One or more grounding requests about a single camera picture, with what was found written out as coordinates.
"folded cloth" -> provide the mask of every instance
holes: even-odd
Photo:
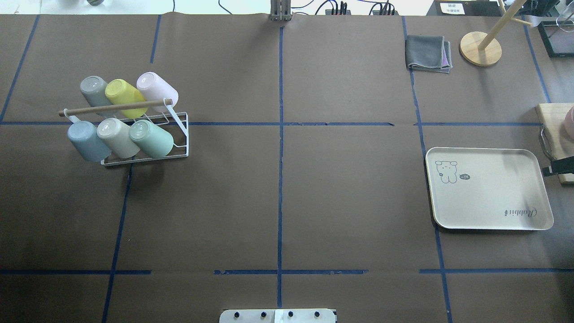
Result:
[[[413,70],[450,73],[451,43],[443,36],[407,35],[405,60]]]

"cup rack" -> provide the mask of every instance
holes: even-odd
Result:
[[[66,117],[68,118],[70,121],[72,122],[78,122],[80,121],[79,118],[76,117],[76,115],[78,114],[86,114],[86,113],[97,113],[97,112],[102,112],[102,111],[121,111],[121,110],[130,110],[130,109],[139,109],[139,108],[143,108],[143,107],[155,107],[155,106],[165,106],[166,109],[169,112],[169,115],[166,115],[165,113],[156,115],[156,116],[147,116],[146,114],[143,115],[143,117],[140,118],[136,118],[136,119],[119,119],[122,122],[136,122],[138,120],[143,120],[143,119],[147,119],[151,122],[153,122],[153,120],[160,120],[160,119],[164,119],[165,122],[162,123],[155,123],[156,125],[168,125],[171,124],[173,121],[175,121],[175,123],[177,124],[177,126],[180,128],[181,132],[183,132],[183,135],[185,136],[185,144],[183,145],[176,145],[173,144],[175,148],[178,148],[180,150],[180,152],[176,152],[172,155],[170,155],[171,153],[173,153],[174,150],[173,149],[172,152],[170,154],[168,154],[165,157],[160,157],[160,158],[151,158],[151,157],[142,157],[142,156],[138,156],[135,155],[134,157],[131,157],[129,159],[120,159],[120,158],[113,158],[112,156],[105,158],[104,160],[102,160],[100,162],[101,165],[104,165],[105,167],[109,167],[109,166],[117,166],[117,165],[123,165],[123,164],[133,164],[133,163],[141,163],[141,162],[150,162],[152,160],[163,160],[163,159],[174,159],[174,158],[184,158],[184,157],[188,157],[189,156],[189,116],[187,115],[186,112],[179,112],[176,113],[173,110],[173,101],[171,99],[163,99],[162,100],[158,100],[158,101],[145,101],[145,102],[136,102],[136,103],[126,103],[126,104],[120,104],[120,105],[108,105],[108,106],[97,106],[97,107],[86,107],[86,108],[81,108],[81,109],[64,109],[58,112],[58,115],[60,117]]]

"bear drawing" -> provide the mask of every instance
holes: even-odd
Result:
[[[436,170],[439,171],[443,183],[456,183],[456,161],[435,161]]]

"tray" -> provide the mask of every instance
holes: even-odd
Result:
[[[548,230],[554,224],[530,151],[435,147],[425,162],[433,216],[442,227]]]

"blue cup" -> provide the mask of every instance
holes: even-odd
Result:
[[[172,134],[148,120],[131,125],[130,139],[151,158],[165,157],[173,148]]]
[[[84,159],[97,163],[111,155],[111,149],[98,137],[96,127],[88,121],[79,121],[68,129],[68,139]]]

